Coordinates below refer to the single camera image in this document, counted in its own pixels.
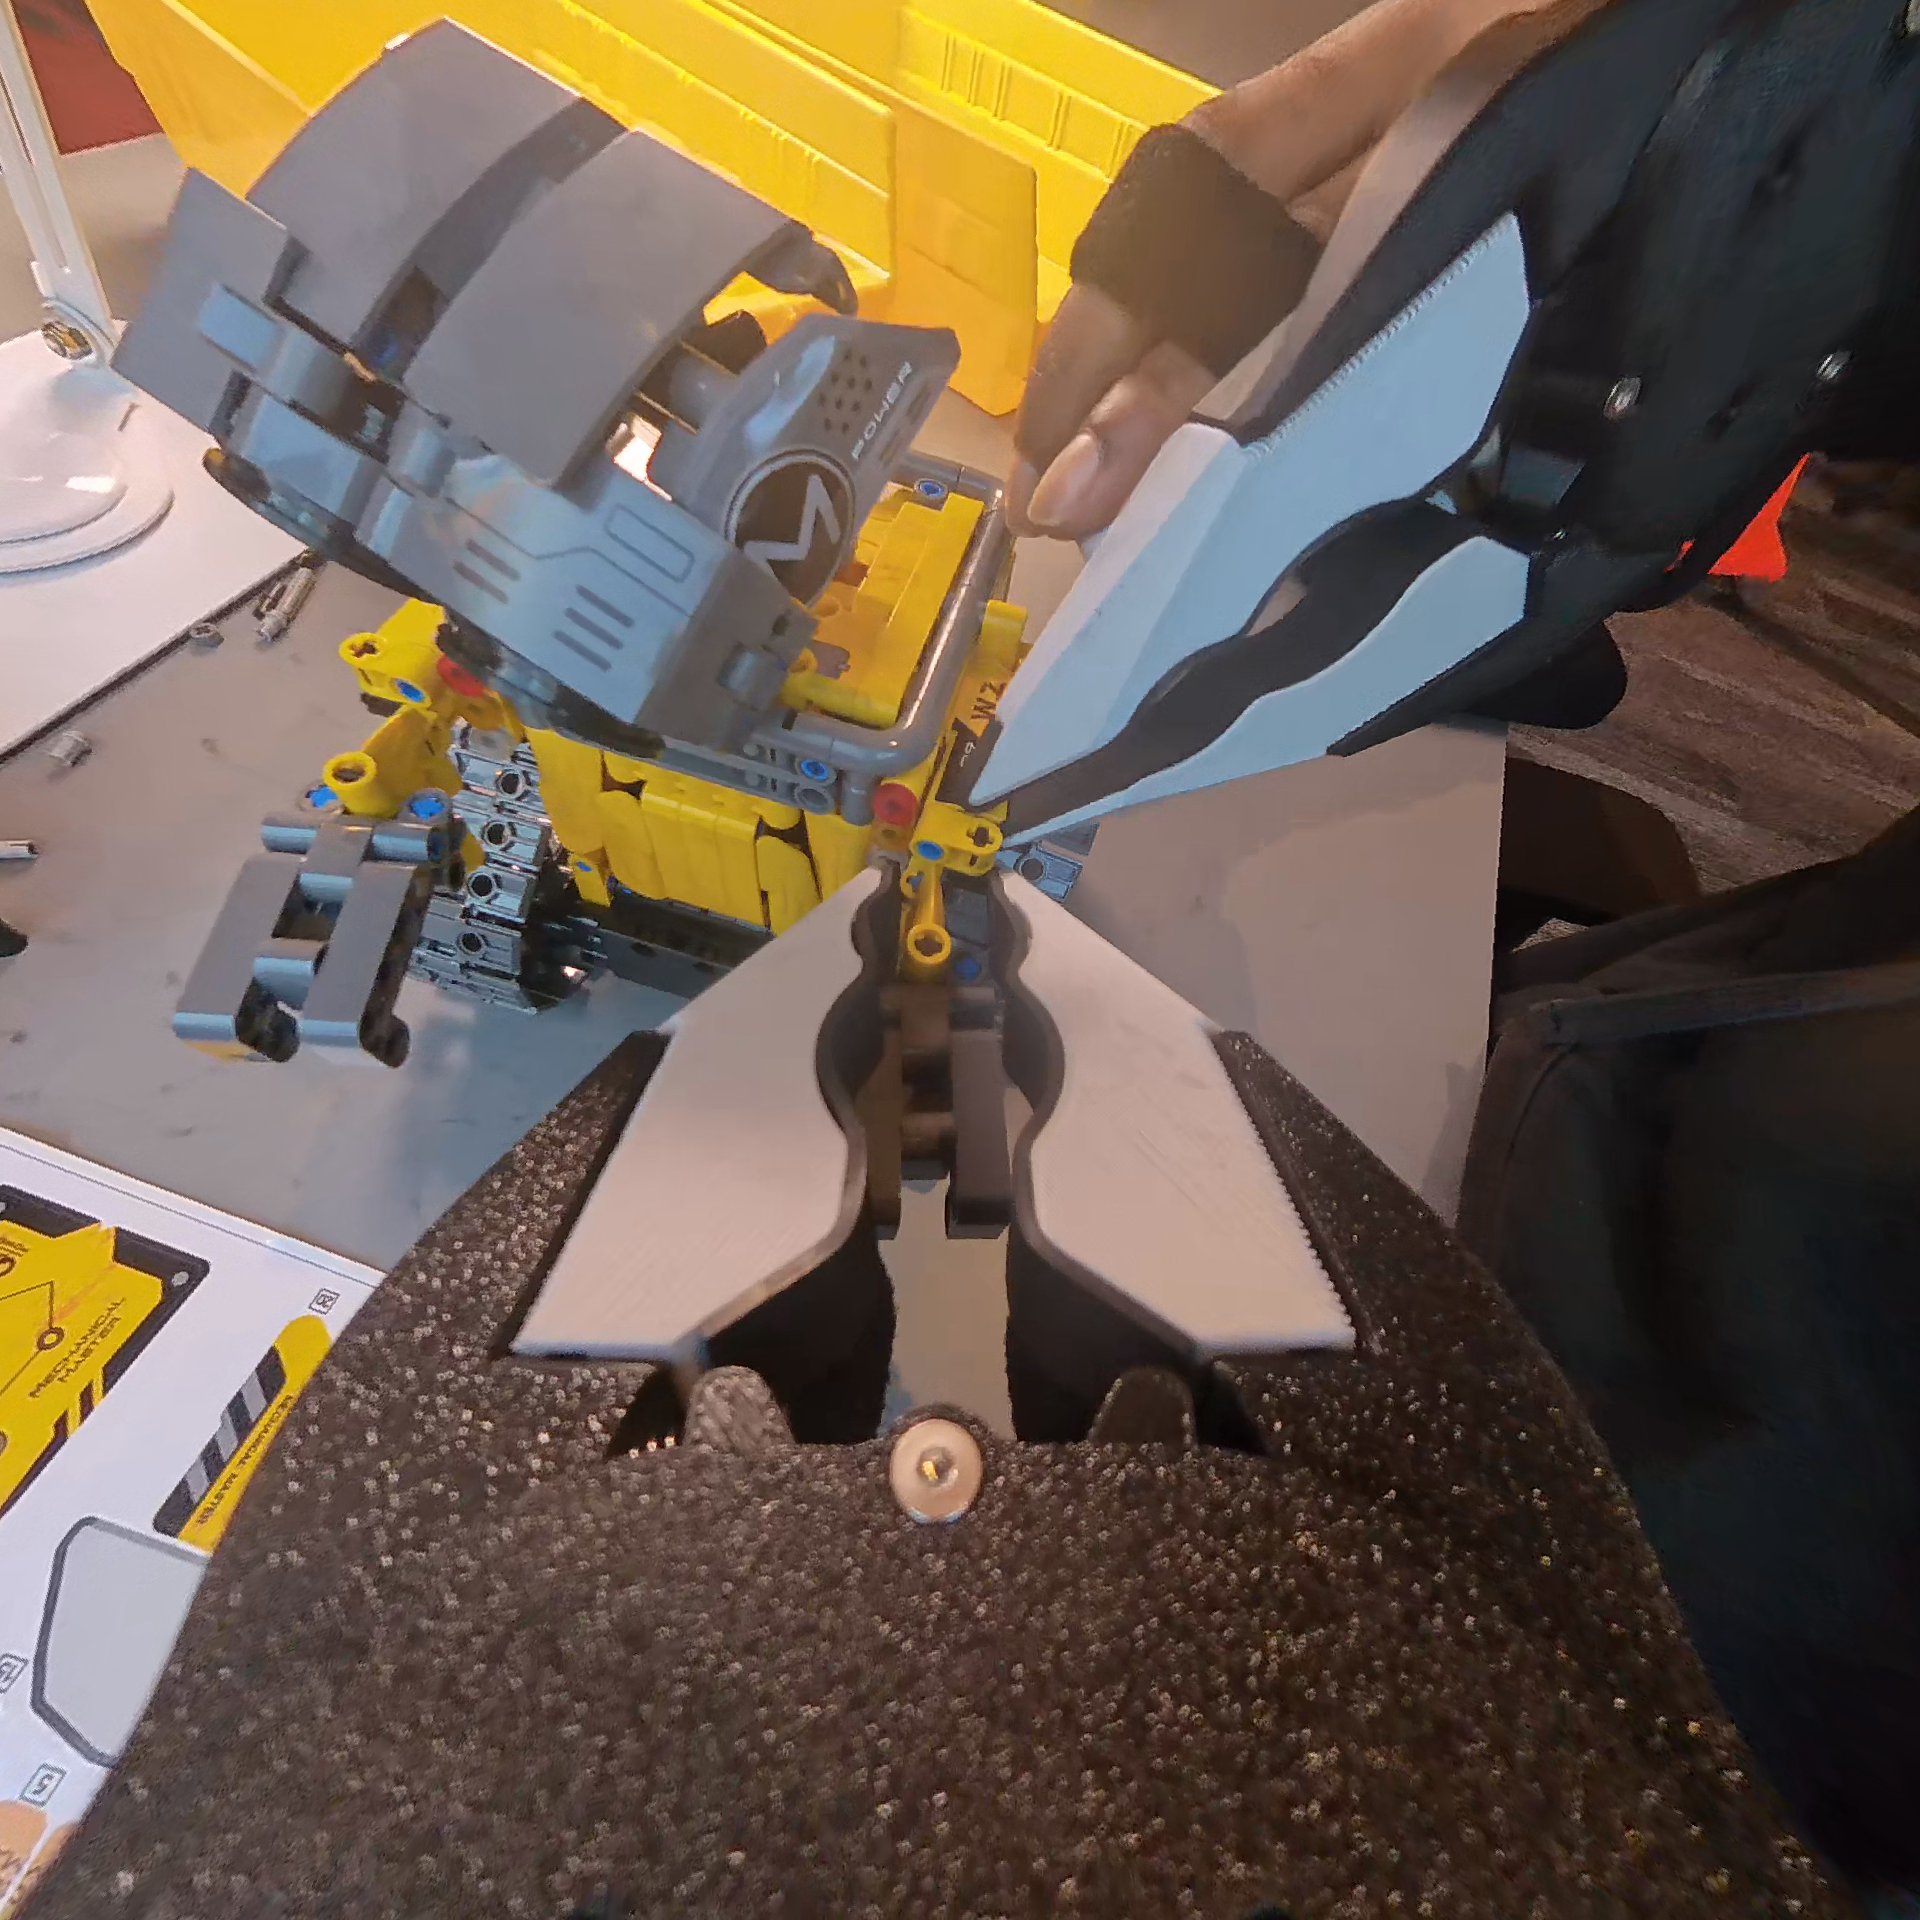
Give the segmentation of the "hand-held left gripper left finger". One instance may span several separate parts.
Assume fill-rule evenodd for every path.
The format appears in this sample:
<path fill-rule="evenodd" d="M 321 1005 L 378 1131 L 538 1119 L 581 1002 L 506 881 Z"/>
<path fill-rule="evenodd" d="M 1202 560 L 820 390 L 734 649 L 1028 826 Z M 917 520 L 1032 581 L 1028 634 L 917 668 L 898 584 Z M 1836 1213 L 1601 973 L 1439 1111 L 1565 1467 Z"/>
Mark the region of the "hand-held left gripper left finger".
<path fill-rule="evenodd" d="M 658 1030 L 511 1335 L 523 1358 L 691 1358 L 851 1238 L 899 875 L 859 870 Z"/>

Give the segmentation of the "yellow grey toy brick robot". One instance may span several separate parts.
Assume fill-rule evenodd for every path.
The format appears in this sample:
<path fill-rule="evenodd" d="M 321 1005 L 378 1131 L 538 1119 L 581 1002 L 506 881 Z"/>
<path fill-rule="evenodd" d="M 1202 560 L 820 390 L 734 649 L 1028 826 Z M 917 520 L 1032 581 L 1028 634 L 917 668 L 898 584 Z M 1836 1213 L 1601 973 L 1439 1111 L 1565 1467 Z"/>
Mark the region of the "yellow grey toy brick robot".
<path fill-rule="evenodd" d="M 828 583 L 769 730 L 740 752 L 629 757 L 539 729 L 456 661 L 409 598 L 339 645 L 378 724 L 260 825 L 172 1012 L 182 1044 L 399 1068 L 403 979 L 538 1015 L 611 975 L 691 998 L 872 861 L 898 870 L 896 977 L 990 1006 L 986 881 L 1068 900 L 1093 829 L 1006 841 L 1003 806 L 941 792 L 971 689 L 1028 655 L 991 597 L 1012 542 L 999 485 L 907 458 Z"/>

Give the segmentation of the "white book stand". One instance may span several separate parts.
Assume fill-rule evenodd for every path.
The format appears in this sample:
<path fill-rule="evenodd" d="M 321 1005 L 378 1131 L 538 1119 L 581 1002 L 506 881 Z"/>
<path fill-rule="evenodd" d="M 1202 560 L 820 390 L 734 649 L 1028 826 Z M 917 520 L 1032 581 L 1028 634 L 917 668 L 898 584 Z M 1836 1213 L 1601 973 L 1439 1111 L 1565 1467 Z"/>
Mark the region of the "white book stand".
<path fill-rule="evenodd" d="M 38 323 L 2 342 L 2 749 L 294 566 L 297 540 L 204 471 L 207 441 L 112 371 L 119 324 L 60 175 L 12 4 L 2 158 Z"/>

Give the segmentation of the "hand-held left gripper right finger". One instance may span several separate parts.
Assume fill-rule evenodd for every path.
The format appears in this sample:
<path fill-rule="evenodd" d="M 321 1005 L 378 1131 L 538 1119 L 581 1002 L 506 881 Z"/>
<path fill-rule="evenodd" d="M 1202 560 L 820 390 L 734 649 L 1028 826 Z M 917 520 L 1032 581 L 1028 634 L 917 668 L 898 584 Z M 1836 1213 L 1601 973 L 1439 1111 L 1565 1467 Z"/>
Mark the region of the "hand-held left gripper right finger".
<path fill-rule="evenodd" d="M 1044 1268 L 1188 1363 L 1354 1348 L 1227 1035 L 1010 872 L 995 986 L 1026 1107 L 1014 1214 Z"/>

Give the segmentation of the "red plastic tub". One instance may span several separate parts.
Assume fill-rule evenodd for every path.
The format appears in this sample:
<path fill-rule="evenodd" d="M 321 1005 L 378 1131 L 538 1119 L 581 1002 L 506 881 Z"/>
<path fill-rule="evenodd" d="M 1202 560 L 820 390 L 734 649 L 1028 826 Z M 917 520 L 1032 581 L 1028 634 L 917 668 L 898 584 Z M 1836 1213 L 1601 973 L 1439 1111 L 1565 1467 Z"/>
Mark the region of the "red plastic tub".
<path fill-rule="evenodd" d="M 1735 540 L 1716 558 L 1708 577 L 1728 583 L 1778 584 L 1788 572 L 1788 553 L 1782 539 L 1782 517 L 1805 471 L 1802 456 L 1782 485 L 1767 497 L 1764 508 L 1745 524 Z"/>

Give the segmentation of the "grey desk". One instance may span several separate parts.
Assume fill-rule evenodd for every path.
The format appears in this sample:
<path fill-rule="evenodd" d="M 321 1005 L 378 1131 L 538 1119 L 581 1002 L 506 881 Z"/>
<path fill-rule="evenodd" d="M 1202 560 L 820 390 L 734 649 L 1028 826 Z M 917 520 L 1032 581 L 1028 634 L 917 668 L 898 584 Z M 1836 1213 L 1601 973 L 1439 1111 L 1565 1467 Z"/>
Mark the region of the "grey desk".
<path fill-rule="evenodd" d="M 228 1064 L 172 1032 L 260 821 L 369 714 L 337 659 L 392 597 L 327 568 L 289 637 L 248 614 L 78 714 L 78 765 L 3 762 L 3 1128 L 390 1268 L 673 997 L 603 977 L 539 1017 L 409 984 L 402 1068 Z M 1506 744 L 1425 730 L 1106 821 L 1070 908 L 1253 1037 L 1439 1213 L 1486 1032 Z"/>

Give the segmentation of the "white sticker sheet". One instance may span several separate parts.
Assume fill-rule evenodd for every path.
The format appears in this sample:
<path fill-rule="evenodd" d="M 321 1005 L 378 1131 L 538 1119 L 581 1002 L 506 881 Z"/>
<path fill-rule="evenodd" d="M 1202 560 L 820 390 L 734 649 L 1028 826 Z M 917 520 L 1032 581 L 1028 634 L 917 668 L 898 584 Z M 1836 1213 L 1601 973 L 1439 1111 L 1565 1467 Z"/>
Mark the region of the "white sticker sheet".
<path fill-rule="evenodd" d="M 381 1280 L 3 1131 L 3 1916 L 117 1767 L 239 1499 Z"/>

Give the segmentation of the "yellow plastic bin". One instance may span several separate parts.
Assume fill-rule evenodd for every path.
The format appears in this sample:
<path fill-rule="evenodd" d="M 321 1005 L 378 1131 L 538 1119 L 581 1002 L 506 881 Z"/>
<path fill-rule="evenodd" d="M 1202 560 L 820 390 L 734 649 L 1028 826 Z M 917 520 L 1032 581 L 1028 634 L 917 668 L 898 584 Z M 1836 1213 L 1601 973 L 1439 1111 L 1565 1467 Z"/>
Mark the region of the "yellow plastic bin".
<path fill-rule="evenodd" d="M 251 186 L 300 126 L 436 20 L 800 221 L 865 318 L 950 328 L 955 390 L 1019 398 L 1040 318 L 1033 169 L 907 94 L 899 4 L 95 3 L 184 164 Z"/>
<path fill-rule="evenodd" d="M 1029 163 L 1041 185 L 1106 186 L 1152 128 L 1211 97 L 1202 79 L 1033 3 L 903 3 L 896 82 Z"/>

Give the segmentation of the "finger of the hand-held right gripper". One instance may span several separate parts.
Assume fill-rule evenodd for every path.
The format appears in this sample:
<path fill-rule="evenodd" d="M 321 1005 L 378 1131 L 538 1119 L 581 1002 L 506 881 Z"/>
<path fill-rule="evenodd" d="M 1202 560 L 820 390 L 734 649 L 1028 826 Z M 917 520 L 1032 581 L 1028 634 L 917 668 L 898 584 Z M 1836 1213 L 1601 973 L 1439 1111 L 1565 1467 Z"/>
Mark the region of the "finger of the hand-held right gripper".
<path fill-rule="evenodd" d="M 1112 740 L 1163 672 L 1282 612 L 1280 583 L 1339 536 L 1506 544 L 1442 503 L 1442 485 L 1479 449 L 1529 315 L 1523 232 L 1506 214 L 1259 441 L 1181 425 L 1019 665 L 969 801 L 1006 806 Z"/>
<path fill-rule="evenodd" d="M 1241 633 L 1149 684 L 1115 735 L 1016 787 L 1007 842 L 1331 755 L 1515 627 L 1528 558 L 1469 532 L 1325 542 Z"/>

